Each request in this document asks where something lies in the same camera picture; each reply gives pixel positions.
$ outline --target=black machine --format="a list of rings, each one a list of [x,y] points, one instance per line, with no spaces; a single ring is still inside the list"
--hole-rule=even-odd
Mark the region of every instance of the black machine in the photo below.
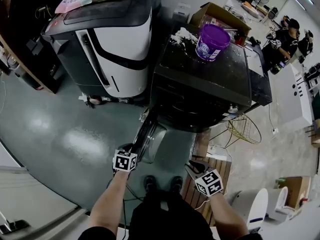
[[[177,23],[197,35],[197,27]],[[202,60],[196,45],[185,40],[185,49],[167,41],[155,67],[150,107],[157,107],[158,120],[180,130],[203,132],[223,119],[251,107],[252,91],[246,53],[230,43],[213,62]]]

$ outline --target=black pants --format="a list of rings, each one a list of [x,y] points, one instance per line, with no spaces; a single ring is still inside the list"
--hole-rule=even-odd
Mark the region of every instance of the black pants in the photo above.
[[[166,201],[168,211],[161,209]],[[148,193],[134,209],[129,240],[144,239],[213,239],[204,217],[194,210],[180,194],[157,191]]]

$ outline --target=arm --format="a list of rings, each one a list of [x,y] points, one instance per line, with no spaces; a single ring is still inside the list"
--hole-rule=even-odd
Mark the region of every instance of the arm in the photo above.
[[[288,60],[291,59],[290,54],[289,54],[287,51],[285,51],[284,49],[282,49],[281,47],[278,48],[278,51],[279,51],[284,57],[286,57]]]
[[[210,205],[216,229],[222,240],[236,240],[249,234],[245,222],[228,204],[222,193],[211,196]]]
[[[108,188],[93,206],[90,227],[104,227],[117,236],[128,176],[129,172],[125,171],[115,174]]]

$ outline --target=hand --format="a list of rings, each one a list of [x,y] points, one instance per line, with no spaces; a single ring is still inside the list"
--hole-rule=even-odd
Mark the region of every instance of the hand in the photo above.
[[[266,39],[268,40],[273,40],[275,39],[277,36],[276,36],[276,33],[275,32],[271,32],[269,34],[266,35]]]
[[[271,43],[271,47],[275,50],[279,49],[282,45],[280,40],[272,40],[270,41],[270,43]]]

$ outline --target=bucket lid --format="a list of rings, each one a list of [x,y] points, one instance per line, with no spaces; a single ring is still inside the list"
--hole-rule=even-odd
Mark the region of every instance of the bucket lid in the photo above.
[[[202,33],[205,34],[212,43],[219,46],[227,46],[230,43],[230,35],[219,26],[205,24],[202,28]]]

